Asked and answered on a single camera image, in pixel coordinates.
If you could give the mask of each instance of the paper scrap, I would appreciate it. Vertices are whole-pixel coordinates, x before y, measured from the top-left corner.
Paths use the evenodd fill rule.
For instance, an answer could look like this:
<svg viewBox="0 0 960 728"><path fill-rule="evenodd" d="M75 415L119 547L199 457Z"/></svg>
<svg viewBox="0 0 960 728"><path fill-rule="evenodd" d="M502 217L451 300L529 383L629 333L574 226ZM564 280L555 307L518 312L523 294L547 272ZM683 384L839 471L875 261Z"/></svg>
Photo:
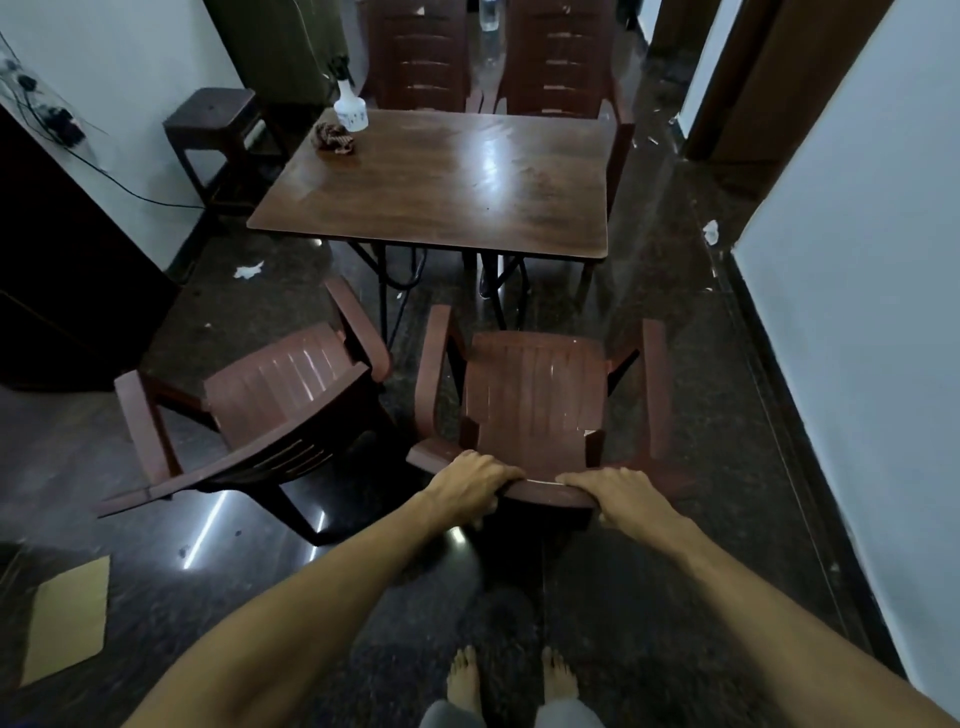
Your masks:
<svg viewBox="0 0 960 728"><path fill-rule="evenodd" d="M704 225L704 239L708 245L716 245L720 242L720 227L716 220L710 220Z"/></svg>
<svg viewBox="0 0 960 728"><path fill-rule="evenodd" d="M263 261L261 260L259 263L252 265L249 268L243 265L237 266L237 272L233 274L233 277L236 279L251 279L262 271Z"/></svg>
<svg viewBox="0 0 960 728"><path fill-rule="evenodd" d="M93 657L104 648L110 557L91 561L36 590L20 685Z"/></svg>

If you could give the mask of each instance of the bare foot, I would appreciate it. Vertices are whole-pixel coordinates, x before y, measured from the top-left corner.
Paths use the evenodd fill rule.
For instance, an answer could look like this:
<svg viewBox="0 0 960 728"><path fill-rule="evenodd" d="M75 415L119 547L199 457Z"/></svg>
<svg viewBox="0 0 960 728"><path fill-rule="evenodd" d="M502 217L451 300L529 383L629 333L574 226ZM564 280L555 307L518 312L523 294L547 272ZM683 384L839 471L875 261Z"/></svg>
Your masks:
<svg viewBox="0 0 960 728"><path fill-rule="evenodd" d="M480 712L480 669L473 645L457 650L450 665L450 674L446 676L446 699L483 720Z"/></svg>
<svg viewBox="0 0 960 728"><path fill-rule="evenodd" d="M543 705L554 700L580 697L577 676L561 654L550 647L543 649Z"/></svg>

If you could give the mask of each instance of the floor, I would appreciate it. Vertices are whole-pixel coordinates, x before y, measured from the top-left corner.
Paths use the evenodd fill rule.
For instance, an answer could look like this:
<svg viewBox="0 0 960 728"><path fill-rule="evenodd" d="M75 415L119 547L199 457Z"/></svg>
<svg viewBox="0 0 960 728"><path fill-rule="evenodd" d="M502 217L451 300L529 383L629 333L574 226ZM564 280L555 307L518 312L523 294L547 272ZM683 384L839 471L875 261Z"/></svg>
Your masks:
<svg viewBox="0 0 960 728"><path fill-rule="evenodd" d="M638 85L636 146L610 221L610 258L588 290L580 269L530 263L526 328L579 333L609 347L643 317L668 327L674 457L699 493L681 508L723 548L854 643L861 626L809 493L784 465L766 384L701 227L732 242L754 204L678 160L667 121L677 89L618 40L621 80ZM406 257L392 264L406 270ZM234 270L263 260L261 275ZM230 361L329 314L319 281L345 276L374 315L373 273L342 243L271 239L242 225L215 237L156 335L144 368L199 392ZM516 315L518 279L505 293ZM409 423L423 323L451 303L467 336L495 328L458 254L431 253L410 297L383 401ZM396 309L397 302L392 302ZM606 455L630 454L643 420L636 377L609 407ZM452 407L444 427L455 426ZM212 433L171 416L186 468L224 451ZM230 611L323 555L239 494L183 493L103 521L89 507L143 482L114 396L0 390L0 722L119 725L184 649ZM304 512L359 526L423 478L381 462L362 440L343 460L293 483ZM111 556L107 643L96 657L16 689L36 586ZM299 725L414 726L442 694L456 649L476 645L490 726L531 725L542 695L540 651L557 646L584 700L607 726L781 725L750 665L685 578L657 554L597 528L502 507L479 534L430 545L384 594Z"/></svg>

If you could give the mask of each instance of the cloth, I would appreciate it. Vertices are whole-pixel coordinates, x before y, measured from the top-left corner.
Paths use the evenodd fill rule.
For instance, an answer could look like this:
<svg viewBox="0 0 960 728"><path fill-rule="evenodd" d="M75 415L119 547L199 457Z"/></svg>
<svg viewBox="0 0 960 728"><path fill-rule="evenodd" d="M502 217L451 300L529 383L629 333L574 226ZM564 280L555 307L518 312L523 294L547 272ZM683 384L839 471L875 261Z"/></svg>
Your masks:
<svg viewBox="0 0 960 728"><path fill-rule="evenodd" d="M484 728L469 711L438 700L423 715L420 728ZM604 728L596 713L576 698L554 700L537 711L534 728Z"/></svg>
<svg viewBox="0 0 960 728"><path fill-rule="evenodd" d="M326 152L333 150L334 154L353 154L353 137L340 124L331 124L322 121L313 129L314 149Z"/></svg>

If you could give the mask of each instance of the stool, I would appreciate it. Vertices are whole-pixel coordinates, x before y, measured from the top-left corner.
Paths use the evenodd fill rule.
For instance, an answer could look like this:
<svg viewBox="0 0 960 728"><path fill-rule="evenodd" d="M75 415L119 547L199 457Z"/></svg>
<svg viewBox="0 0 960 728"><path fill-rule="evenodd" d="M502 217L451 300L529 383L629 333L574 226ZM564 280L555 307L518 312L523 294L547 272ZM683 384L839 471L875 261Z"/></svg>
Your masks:
<svg viewBox="0 0 960 728"><path fill-rule="evenodd" d="M261 119L279 154L247 149L244 140ZM261 165L282 169L290 160L279 129L249 88L201 88L163 122L163 130L206 208L221 214L251 212L272 181L261 174ZM204 184L186 156L188 149L216 150L227 163Z"/></svg>

